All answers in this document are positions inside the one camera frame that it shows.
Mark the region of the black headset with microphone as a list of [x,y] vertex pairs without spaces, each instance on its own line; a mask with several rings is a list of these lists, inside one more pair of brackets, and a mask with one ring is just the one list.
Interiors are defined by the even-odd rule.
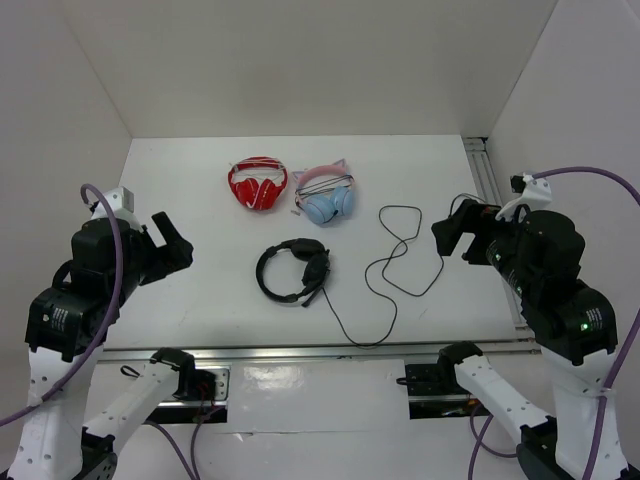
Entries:
[[309,238],[269,246],[255,266],[257,285],[266,298],[302,308],[308,308],[325,288],[330,272],[330,250]]

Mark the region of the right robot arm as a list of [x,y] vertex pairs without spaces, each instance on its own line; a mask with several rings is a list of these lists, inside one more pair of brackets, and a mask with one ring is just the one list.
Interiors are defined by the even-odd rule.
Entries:
[[432,226],[439,255],[453,253],[464,234],[463,259],[493,267],[517,294],[521,314],[540,346],[553,382],[555,412],[536,407],[498,374],[474,343],[440,350],[425,372],[398,384],[438,393],[466,391],[509,433],[529,479],[636,479],[617,431],[608,379],[618,358],[614,309],[579,279],[585,240],[566,216],[519,207],[502,220],[494,205],[465,200]]

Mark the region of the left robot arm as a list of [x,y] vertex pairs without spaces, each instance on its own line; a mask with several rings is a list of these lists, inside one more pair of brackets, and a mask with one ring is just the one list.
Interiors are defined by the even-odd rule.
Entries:
[[188,268],[193,247],[159,212],[165,240],[156,246],[144,226],[91,219],[71,239],[72,258],[31,303],[26,331],[30,387],[18,450],[4,479],[111,479],[135,431],[165,400],[216,410],[220,380],[193,355],[157,350],[133,383],[93,419],[88,394],[106,331],[133,291]]

